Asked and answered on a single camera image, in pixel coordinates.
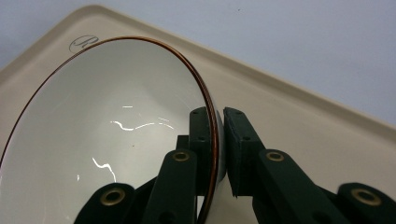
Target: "brown rim stripe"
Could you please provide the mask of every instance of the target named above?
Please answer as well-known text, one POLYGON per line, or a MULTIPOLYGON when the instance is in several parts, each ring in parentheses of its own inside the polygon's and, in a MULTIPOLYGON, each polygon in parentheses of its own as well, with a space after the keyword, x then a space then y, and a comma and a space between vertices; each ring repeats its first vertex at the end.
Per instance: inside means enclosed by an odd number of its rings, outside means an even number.
POLYGON ((158 40, 152 39, 152 38, 148 38, 148 37, 143 37, 143 36, 120 36, 120 37, 115 37, 115 38, 110 38, 110 39, 106 39, 100 42, 97 42, 85 49, 83 49, 82 51, 76 53, 75 55, 73 55, 72 57, 70 57, 68 60, 66 60, 64 63, 62 63, 57 69, 55 69, 54 72, 52 72, 45 80, 44 82, 38 87, 38 89, 35 91, 35 93, 33 94, 33 96, 30 98, 30 100, 28 101, 28 103, 26 104, 26 106, 23 108, 20 116, 17 119, 17 122, 15 123, 14 127, 12 128, 11 134, 9 135, 9 138, 7 140, 6 143, 6 147, 5 150, 3 152, 2 158, 0 160, 0 169, 1 166, 3 164, 3 159, 4 156, 6 154, 9 142, 11 140, 12 135, 14 134, 14 131, 18 125, 18 123, 20 122, 21 116, 24 114, 24 111, 26 110, 27 106, 32 102, 32 100, 35 98, 35 96, 37 95, 37 93, 41 90, 41 88, 48 82, 48 80, 50 79, 50 77, 52 77, 56 72, 58 72, 62 67, 64 67, 67 63, 69 63, 70 61, 72 61, 73 59, 77 58, 78 55, 84 53, 85 51, 92 49, 94 47, 97 47, 99 45, 108 43, 108 42, 112 42, 112 41, 117 41, 117 40, 126 40, 126 39, 134 39, 134 40, 142 40, 142 41, 146 41, 152 44, 156 44, 164 49, 169 50, 170 52, 172 52, 175 56, 177 56, 183 63, 184 65, 186 65, 186 67, 190 70, 192 76, 195 78, 195 81, 198 83, 198 86, 201 90, 202 95, 204 96, 204 100, 205 100, 205 104, 206 104, 206 108, 207 108, 207 115, 209 118, 209 128, 210 128, 210 136, 212 139, 211 142, 211 149, 212 149, 212 164, 210 167, 210 181, 209 181, 209 186, 207 187, 207 192, 206 192, 206 196, 204 198, 204 203, 203 203, 203 207, 201 208, 201 212, 198 216, 198 224, 203 224, 206 221, 208 212, 209 212, 209 208, 210 205, 212 204, 212 200, 213 200, 213 195, 215 192, 215 188, 216 188, 216 183, 217 183, 217 178, 218 178, 218 169, 219 169, 219 164, 218 164, 218 160, 219 160, 219 136, 218 136, 218 125, 217 125, 217 117, 216 117, 216 110, 215 107, 213 106, 213 102, 212 99, 210 98, 210 94, 209 91, 204 83, 204 81, 202 80, 201 76, 199 75, 199 73, 197 72, 197 70, 192 66, 192 64, 187 60, 186 57, 184 57, 180 52, 178 52, 177 50, 173 49, 172 47, 170 47, 169 45, 164 44, 163 42, 160 42, 158 40))

